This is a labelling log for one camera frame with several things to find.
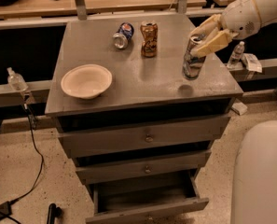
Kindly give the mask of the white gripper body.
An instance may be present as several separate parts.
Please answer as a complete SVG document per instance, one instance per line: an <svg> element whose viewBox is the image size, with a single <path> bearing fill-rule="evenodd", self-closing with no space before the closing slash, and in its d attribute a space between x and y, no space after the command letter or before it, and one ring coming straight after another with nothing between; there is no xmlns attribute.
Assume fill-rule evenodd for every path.
<svg viewBox="0 0 277 224"><path fill-rule="evenodd" d="M229 29L236 40L257 34L261 28L261 19L255 0L230 3L221 15L221 24L224 29Z"/></svg>

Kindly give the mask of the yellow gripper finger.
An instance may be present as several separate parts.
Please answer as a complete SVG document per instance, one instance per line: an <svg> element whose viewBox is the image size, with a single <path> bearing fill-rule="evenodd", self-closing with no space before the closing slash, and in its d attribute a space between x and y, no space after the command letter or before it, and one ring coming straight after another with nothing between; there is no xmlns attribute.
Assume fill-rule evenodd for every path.
<svg viewBox="0 0 277 224"><path fill-rule="evenodd" d="M227 47L237 35L237 32L230 31L230 29L222 31L214 29L199 45L196 45L191 50L191 55L193 57L202 58L211 53L220 51Z"/></svg>
<svg viewBox="0 0 277 224"><path fill-rule="evenodd" d="M214 14L197 26L189 36L203 35L204 39L213 39L222 35L221 28L221 15Z"/></svg>

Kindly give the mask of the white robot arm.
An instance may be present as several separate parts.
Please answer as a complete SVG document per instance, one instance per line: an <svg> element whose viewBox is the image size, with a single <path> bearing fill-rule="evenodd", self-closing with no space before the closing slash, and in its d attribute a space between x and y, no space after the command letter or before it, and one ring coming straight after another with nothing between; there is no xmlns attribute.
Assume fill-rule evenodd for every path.
<svg viewBox="0 0 277 224"><path fill-rule="evenodd" d="M204 57L277 22L277 0L236 0L190 34L203 35L191 50ZM235 160L230 224L277 224L277 120L262 122L244 136Z"/></svg>

